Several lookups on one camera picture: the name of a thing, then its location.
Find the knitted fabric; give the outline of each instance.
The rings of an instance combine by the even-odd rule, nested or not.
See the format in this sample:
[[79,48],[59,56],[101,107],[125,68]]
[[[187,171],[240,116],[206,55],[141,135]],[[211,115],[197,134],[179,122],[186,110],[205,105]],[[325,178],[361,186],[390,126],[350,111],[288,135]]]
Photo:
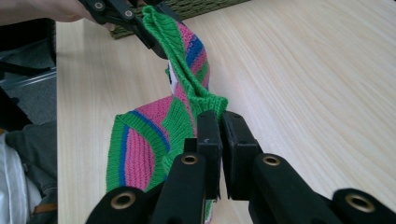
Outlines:
[[207,90],[209,65],[198,37],[153,7],[145,7],[143,13],[146,29],[168,57],[172,94],[116,116],[108,153],[107,191],[120,186],[148,191],[163,182],[174,158],[183,152],[184,140],[196,137],[197,116],[213,110],[219,119],[228,103]]

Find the gray trousers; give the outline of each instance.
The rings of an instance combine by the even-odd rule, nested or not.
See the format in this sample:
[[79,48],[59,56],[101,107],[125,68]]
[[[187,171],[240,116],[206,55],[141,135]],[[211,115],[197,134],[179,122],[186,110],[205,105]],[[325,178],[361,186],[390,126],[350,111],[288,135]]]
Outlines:
[[[18,151],[26,175],[40,190],[40,205],[57,204],[56,120],[44,125],[26,125],[6,135],[6,143]],[[57,223],[57,210],[40,212],[29,223]]]

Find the dark floor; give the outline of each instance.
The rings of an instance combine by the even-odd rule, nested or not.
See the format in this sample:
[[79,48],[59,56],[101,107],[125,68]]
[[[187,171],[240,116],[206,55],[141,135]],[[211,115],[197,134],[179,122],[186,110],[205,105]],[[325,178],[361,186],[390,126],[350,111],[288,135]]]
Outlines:
[[51,73],[35,77],[0,74],[0,86],[8,96],[18,99],[18,106],[36,124],[56,119],[56,72],[46,41],[41,41],[17,52],[0,54],[2,62],[33,68],[52,67]]

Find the wooden table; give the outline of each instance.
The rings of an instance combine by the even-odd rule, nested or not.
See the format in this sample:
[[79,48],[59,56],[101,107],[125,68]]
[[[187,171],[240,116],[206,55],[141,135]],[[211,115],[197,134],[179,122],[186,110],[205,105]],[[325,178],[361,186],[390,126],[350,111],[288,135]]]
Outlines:
[[[205,44],[210,90],[265,152],[326,197],[362,189],[396,211],[394,1],[253,0],[185,23]],[[59,220],[83,223],[106,192],[114,117],[170,94],[167,61],[135,36],[57,25]],[[213,223],[249,223],[247,205],[221,200]]]

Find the woven basket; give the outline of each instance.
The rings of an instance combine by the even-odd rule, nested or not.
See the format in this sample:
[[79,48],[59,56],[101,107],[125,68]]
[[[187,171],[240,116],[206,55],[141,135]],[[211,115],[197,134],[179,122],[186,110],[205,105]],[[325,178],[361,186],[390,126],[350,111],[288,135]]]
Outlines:
[[[248,0],[164,0],[165,4],[172,8],[182,20],[246,1]],[[143,6],[143,4],[139,5],[136,16],[142,17],[141,9]],[[133,34],[133,32],[127,31],[118,25],[110,33],[115,39]]]

